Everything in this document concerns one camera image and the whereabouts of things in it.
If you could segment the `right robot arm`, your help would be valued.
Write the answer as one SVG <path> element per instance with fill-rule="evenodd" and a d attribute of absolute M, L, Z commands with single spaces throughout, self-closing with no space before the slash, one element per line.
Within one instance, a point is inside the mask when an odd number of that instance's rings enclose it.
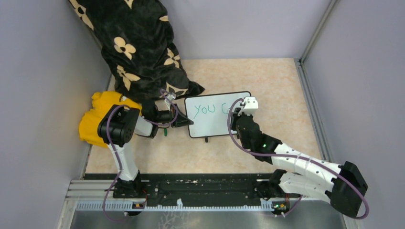
<path fill-rule="evenodd" d="M 370 207 L 365 199 L 368 185 L 352 162 L 336 164 L 308 156 L 281 140 L 264 134 L 252 115 L 239 108 L 227 116 L 231 140 L 255 159 L 277 166 L 269 191 L 275 197 L 299 194 L 330 204 L 352 219 L 364 219 Z"/>

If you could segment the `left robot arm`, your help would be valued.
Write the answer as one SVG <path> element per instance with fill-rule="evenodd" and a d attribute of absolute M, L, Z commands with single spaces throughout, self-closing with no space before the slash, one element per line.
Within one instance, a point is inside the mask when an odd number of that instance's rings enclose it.
<path fill-rule="evenodd" d="M 153 100 L 144 101 L 141 108 L 114 104 L 100 121 L 97 134 L 111 150 L 117 166 L 117 176 L 110 188 L 114 198 L 136 198 L 143 191 L 140 171 L 128 146 L 133 135 L 154 138 L 160 128 L 194 124 L 177 104 L 166 105 L 167 110 L 159 110 Z"/>

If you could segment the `white whiteboard black frame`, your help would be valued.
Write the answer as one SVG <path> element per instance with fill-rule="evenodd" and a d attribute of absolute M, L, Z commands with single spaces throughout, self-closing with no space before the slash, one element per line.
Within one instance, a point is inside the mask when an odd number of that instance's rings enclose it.
<path fill-rule="evenodd" d="M 191 138 L 208 138 L 228 135 L 228 113 L 233 102 L 251 96 L 249 91 L 209 94 L 189 97 L 184 100 L 187 118 L 193 121 L 188 126 Z"/>

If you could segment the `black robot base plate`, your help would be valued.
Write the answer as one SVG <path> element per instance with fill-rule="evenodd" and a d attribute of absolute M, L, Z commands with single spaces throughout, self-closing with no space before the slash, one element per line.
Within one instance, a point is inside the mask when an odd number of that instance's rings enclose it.
<path fill-rule="evenodd" d="M 271 173 L 248 174 L 140 174 L 133 185 L 118 180 L 114 198 L 146 199 L 148 207 L 259 206 L 262 200 L 285 199 L 271 181 Z"/>

